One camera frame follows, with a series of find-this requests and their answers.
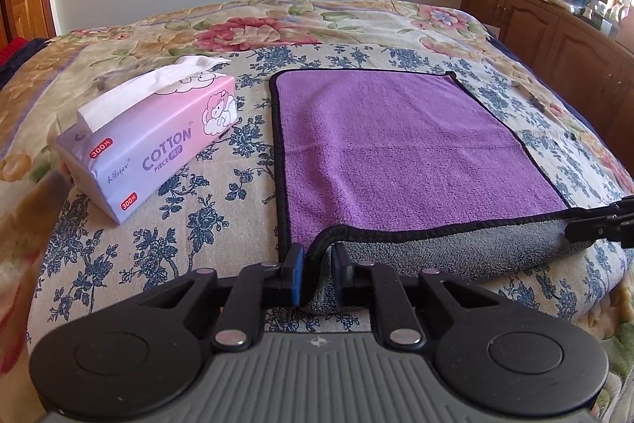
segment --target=white tissue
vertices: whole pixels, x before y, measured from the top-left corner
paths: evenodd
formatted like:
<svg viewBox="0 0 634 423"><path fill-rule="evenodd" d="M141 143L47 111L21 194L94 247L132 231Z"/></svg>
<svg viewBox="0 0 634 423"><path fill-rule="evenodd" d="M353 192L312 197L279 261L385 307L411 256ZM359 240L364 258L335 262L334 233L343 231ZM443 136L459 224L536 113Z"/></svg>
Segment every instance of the white tissue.
<svg viewBox="0 0 634 423"><path fill-rule="evenodd" d="M172 65L128 80L77 110L78 129L83 133L94 133L151 94L159 90L165 93L171 85L221 63L230 63L230 60L208 56L183 56Z"/></svg>

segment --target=cabinet handle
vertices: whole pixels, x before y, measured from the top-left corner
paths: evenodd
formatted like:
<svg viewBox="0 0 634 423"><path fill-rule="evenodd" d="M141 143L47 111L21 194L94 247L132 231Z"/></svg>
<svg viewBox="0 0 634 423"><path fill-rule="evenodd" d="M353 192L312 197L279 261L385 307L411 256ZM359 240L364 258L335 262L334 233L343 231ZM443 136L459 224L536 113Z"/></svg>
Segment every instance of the cabinet handle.
<svg viewBox="0 0 634 423"><path fill-rule="evenodd" d="M621 88L621 84L622 83L623 82L620 82L620 81L618 83L616 83L616 88L614 89L614 93L612 94L612 97L610 98L610 102L612 102L612 100L614 99L614 96L616 96L616 94L618 94L619 88Z"/></svg>
<svg viewBox="0 0 634 423"><path fill-rule="evenodd" d="M502 9L502 6L500 6L499 4L495 7L495 10L493 10L493 24L495 24L497 21L500 20L500 10Z"/></svg>
<svg viewBox="0 0 634 423"><path fill-rule="evenodd" d="M605 91L605 88L607 86L607 84L610 82L610 80L612 79L612 75L608 74L607 77L605 78L605 81L603 82L603 88L601 88L601 93L599 94L600 96L603 96L603 92Z"/></svg>

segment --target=box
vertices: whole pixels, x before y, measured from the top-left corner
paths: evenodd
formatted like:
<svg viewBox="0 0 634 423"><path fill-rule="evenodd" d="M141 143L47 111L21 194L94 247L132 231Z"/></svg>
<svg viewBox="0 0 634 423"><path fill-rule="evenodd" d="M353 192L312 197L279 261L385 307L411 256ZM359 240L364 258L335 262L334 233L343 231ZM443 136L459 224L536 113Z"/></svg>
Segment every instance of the box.
<svg viewBox="0 0 634 423"><path fill-rule="evenodd" d="M120 224L237 118L235 79L205 71L151 94L93 134L71 126L54 147L76 186Z"/></svg>

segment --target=blue floral sheet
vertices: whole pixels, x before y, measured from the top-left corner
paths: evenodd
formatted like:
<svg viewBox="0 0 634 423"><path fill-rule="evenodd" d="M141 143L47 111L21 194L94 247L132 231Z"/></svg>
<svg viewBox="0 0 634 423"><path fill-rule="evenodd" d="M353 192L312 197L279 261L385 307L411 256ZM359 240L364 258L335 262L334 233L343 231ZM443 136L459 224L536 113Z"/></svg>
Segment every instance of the blue floral sheet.
<svg viewBox="0 0 634 423"><path fill-rule="evenodd" d="M275 260L276 209L268 78L283 68L369 67L442 73L453 70L485 106L512 128L573 206L595 206L624 194L572 131L552 120L536 98L487 64L375 45L304 45L224 55L235 75L239 122L220 142L158 189L126 223L114 226L79 191L61 212L44 256L31 310L31 337L71 318L202 266L221 276ZM509 298L571 319L590 309L630 267L632 252L608 242L552 264L491 281ZM269 330L362 330L364 312L316 316L270 311Z"/></svg>

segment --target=bed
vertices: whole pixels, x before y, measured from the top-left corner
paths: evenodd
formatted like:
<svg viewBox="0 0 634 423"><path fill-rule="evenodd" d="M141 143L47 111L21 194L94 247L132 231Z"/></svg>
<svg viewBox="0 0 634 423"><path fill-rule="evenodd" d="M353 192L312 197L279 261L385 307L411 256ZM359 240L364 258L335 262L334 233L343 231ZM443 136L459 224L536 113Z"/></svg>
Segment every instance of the bed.
<svg viewBox="0 0 634 423"><path fill-rule="evenodd" d="M116 227L72 187L52 139L100 92L192 54L231 60L222 72L236 78L240 118ZM0 92L3 421L40 414L27 353L58 325L192 268L213 264L221 276L233 276L246 264L277 259L267 82L283 69L317 67L453 71L521 139L568 204L596 207L634 193L632 178L592 129L457 10L397 1L253 0L72 31L50 41ZM594 412L605 421L627 414L632 397L632 257L598 242L485 284L603 340L611 373ZM265 327L355 331L369 321L362 311L271 310Z"/></svg>

